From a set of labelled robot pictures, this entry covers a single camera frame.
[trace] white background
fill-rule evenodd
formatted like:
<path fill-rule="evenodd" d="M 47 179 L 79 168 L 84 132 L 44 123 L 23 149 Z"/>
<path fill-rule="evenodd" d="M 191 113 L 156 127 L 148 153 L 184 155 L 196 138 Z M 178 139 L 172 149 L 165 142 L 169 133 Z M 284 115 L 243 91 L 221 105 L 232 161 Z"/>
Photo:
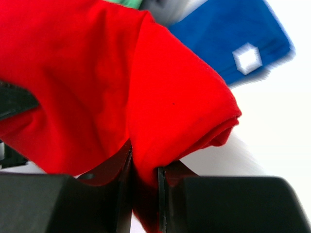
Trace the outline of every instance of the white background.
<path fill-rule="evenodd" d="M 188 9 L 204 0 L 190 1 Z M 311 1 L 268 3 L 291 38 L 296 55 L 268 68 L 257 82 L 232 87 L 243 115 L 228 143 L 200 150 L 182 161 L 199 175 L 283 177 L 311 219 Z M 6 170 L 40 172 L 31 163 Z M 131 233 L 143 232 L 134 217 Z"/>

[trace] green cloth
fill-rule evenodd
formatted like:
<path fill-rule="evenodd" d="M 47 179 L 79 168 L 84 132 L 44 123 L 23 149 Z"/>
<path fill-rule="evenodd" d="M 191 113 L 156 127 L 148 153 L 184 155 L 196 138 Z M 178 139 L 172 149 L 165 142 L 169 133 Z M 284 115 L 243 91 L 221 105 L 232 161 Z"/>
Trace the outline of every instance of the green cloth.
<path fill-rule="evenodd" d="M 124 6 L 132 7 L 138 9 L 142 0 L 106 0 L 114 3 L 119 3 Z"/>

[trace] black plastic part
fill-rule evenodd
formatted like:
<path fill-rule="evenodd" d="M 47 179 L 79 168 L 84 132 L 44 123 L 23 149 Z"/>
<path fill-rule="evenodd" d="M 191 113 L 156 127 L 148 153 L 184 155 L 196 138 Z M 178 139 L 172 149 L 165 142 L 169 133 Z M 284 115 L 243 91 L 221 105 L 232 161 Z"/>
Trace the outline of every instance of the black plastic part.
<path fill-rule="evenodd" d="M 167 224 L 163 232 L 311 232 L 293 190 L 283 179 L 183 177 L 178 169 L 172 172 L 182 165 L 164 168 Z"/>
<path fill-rule="evenodd" d="M 0 81 L 0 120 L 25 112 L 38 106 L 28 91 Z"/>
<path fill-rule="evenodd" d="M 159 181 L 159 224 L 160 231 L 166 232 L 166 213 L 165 213 L 165 183 L 164 183 L 164 169 L 159 167 L 158 169 L 158 181 Z"/>
<path fill-rule="evenodd" d="M 127 142 L 91 179 L 1 173 L 0 232 L 129 233 L 131 161 Z"/>
<path fill-rule="evenodd" d="M 0 160 L 1 168 L 26 165 L 28 160 L 18 152 L 4 144 L 4 158 Z"/>

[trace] white diamond logo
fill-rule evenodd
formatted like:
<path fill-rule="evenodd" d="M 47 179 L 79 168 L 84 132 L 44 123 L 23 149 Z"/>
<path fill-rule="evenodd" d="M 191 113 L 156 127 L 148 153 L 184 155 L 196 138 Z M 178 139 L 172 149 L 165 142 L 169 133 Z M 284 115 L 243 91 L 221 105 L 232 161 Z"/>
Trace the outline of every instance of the white diamond logo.
<path fill-rule="evenodd" d="M 232 52 L 238 71 L 247 75 L 262 66 L 258 47 L 246 43 Z"/>

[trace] blue cloth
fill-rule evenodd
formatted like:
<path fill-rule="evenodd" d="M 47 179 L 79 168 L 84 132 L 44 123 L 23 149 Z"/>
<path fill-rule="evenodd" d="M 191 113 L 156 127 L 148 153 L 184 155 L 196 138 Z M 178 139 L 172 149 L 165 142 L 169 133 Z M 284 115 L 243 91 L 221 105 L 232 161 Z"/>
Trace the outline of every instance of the blue cloth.
<path fill-rule="evenodd" d="M 262 66 L 250 74 L 291 50 L 287 36 L 263 0 L 208 0 L 169 30 L 227 84 L 245 77 L 237 70 L 232 54 L 244 44 L 258 47 L 261 55 Z"/>

